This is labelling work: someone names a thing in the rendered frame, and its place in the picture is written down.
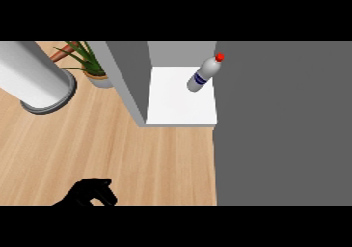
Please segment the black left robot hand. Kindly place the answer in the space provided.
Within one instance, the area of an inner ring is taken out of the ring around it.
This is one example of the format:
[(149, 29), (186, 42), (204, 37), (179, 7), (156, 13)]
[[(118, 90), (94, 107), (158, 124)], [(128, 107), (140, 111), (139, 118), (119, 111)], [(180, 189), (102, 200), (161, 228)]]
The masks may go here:
[(91, 206), (91, 199), (97, 199), (105, 206), (113, 206), (116, 197), (109, 184), (109, 179), (81, 179), (71, 186), (56, 206)]

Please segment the grey open cabinet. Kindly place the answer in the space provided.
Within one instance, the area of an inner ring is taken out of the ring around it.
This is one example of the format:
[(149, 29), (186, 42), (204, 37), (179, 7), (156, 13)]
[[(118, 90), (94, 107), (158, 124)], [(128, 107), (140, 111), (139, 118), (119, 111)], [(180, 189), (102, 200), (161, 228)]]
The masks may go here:
[(213, 127), (214, 85), (186, 82), (214, 55), (211, 41), (91, 41), (88, 46), (140, 127)]

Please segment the water bottle with red cap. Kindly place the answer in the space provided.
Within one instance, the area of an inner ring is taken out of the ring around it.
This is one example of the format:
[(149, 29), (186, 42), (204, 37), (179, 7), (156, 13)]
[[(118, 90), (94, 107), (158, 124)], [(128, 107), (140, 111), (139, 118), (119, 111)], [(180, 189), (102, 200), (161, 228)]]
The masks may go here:
[(223, 61), (223, 54), (217, 53), (213, 57), (210, 57), (204, 63), (201, 64), (199, 68), (193, 72), (187, 82), (186, 82), (186, 89), (190, 92), (196, 92), (202, 86), (207, 84), (208, 80), (217, 74), (220, 69), (220, 62)]

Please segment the dark grey cabinet door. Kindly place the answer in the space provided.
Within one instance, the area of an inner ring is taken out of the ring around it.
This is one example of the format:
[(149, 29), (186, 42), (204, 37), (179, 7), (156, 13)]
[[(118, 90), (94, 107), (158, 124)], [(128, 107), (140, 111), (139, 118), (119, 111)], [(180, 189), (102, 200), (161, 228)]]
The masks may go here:
[(221, 42), (221, 205), (352, 205), (352, 42)]

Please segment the white cylindrical appliance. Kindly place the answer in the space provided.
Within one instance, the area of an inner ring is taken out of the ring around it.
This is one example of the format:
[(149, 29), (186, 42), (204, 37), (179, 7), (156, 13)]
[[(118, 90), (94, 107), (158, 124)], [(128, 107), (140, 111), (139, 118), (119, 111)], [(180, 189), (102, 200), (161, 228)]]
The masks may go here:
[(74, 75), (57, 67), (34, 41), (0, 41), (0, 89), (35, 115), (53, 113), (72, 99)]

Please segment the green potted plant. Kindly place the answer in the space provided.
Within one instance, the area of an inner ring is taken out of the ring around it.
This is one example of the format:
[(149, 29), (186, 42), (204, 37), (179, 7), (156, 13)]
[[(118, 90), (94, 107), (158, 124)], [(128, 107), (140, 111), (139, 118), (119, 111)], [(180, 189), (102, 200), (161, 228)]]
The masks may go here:
[(77, 43), (78, 46), (74, 48), (74, 52), (66, 55), (80, 63), (80, 68), (75, 68), (75, 70), (80, 70), (84, 73), (90, 83), (97, 88), (108, 89), (112, 87), (112, 84), (99, 64), (93, 50), (84, 41), (77, 41)]

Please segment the brown wooden utensil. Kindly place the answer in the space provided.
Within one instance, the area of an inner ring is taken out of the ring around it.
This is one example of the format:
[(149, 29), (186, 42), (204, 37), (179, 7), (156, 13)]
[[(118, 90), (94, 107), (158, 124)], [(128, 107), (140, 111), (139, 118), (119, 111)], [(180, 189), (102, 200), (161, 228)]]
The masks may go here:
[(78, 46), (78, 43), (74, 41), (72, 44), (66, 44), (51, 55), (50, 60), (56, 62), (60, 60), (68, 54), (74, 52), (74, 48)]

